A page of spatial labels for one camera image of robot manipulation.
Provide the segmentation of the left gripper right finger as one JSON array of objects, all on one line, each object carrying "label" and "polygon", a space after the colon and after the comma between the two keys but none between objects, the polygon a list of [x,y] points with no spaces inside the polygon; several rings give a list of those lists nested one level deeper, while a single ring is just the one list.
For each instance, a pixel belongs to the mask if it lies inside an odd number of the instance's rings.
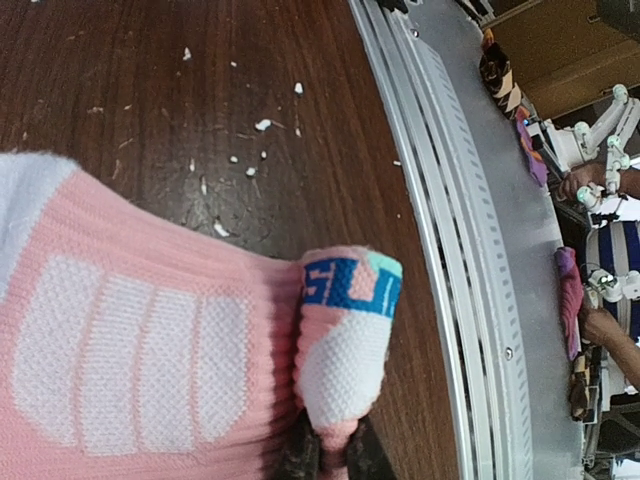
[{"label": "left gripper right finger", "polygon": [[349,480],[388,478],[388,457],[369,416],[358,421],[346,449]]}]

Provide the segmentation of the pink patterned sock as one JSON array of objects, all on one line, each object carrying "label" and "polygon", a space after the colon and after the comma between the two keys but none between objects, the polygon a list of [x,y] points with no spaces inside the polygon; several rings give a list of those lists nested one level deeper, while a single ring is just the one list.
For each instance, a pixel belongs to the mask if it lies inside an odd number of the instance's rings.
[{"label": "pink patterned sock", "polygon": [[1,475],[274,479],[307,412],[317,479],[348,479],[401,287],[368,248],[263,257],[3,154]]}]

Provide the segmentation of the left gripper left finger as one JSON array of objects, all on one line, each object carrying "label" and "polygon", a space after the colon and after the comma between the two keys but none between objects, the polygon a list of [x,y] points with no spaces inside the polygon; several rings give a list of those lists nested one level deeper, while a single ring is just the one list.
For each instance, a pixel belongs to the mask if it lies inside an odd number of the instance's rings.
[{"label": "left gripper left finger", "polygon": [[316,480],[320,467],[320,438],[308,413],[300,412],[288,430],[276,469],[275,480]]}]

